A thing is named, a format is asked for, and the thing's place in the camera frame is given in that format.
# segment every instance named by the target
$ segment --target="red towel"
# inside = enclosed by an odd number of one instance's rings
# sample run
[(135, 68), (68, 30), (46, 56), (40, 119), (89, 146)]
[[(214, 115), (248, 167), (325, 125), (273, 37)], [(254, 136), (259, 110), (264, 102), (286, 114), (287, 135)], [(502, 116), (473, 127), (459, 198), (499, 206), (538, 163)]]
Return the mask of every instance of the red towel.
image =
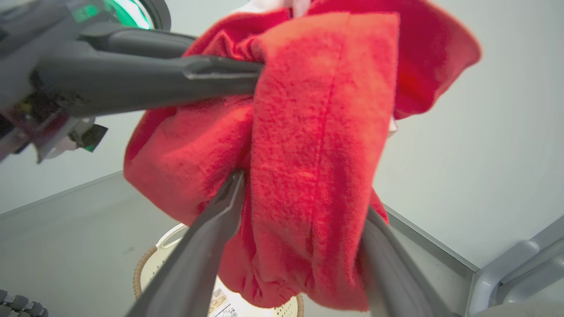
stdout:
[(324, 0), (305, 17), (290, 14), (231, 15), (199, 38), (187, 55), (265, 64), (254, 96), (148, 111), (125, 177), (190, 225), (229, 173), (245, 169), (224, 284), (260, 307), (305, 292), (366, 310), (357, 250), (368, 204), (387, 220), (372, 178), (390, 117), (429, 110), (479, 47), (420, 0)]

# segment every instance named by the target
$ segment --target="laundry basket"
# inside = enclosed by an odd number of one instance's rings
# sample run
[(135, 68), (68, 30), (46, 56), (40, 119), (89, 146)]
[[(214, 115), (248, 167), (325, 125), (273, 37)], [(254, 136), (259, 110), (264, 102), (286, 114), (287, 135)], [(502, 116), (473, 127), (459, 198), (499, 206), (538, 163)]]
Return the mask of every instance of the laundry basket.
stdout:
[[(158, 243), (141, 257), (133, 273), (133, 291), (135, 298), (139, 298), (153, 276), (173, 252), (182, 237), (171, 242), (171, 238), (187, 228), (179, 224), (169, 230)], [(241, 295), (230, 291), (219, 279), (215, 278), (215, 285), (211, 296), (208, 317), (303, 317), (303, 298), (301, 294), (294, 296), (286, 304), (273, 309), (255, 307), (244, 300)]]

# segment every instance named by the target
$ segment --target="label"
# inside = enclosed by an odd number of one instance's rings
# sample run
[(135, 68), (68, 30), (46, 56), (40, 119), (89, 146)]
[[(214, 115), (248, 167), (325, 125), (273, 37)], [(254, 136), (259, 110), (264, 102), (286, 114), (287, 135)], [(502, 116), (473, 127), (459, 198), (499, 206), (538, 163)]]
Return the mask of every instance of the label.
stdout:
[(238, 317), (235, 308), (227, 300), (227, 296), (218, 288), (211, 294), (208, 317)]

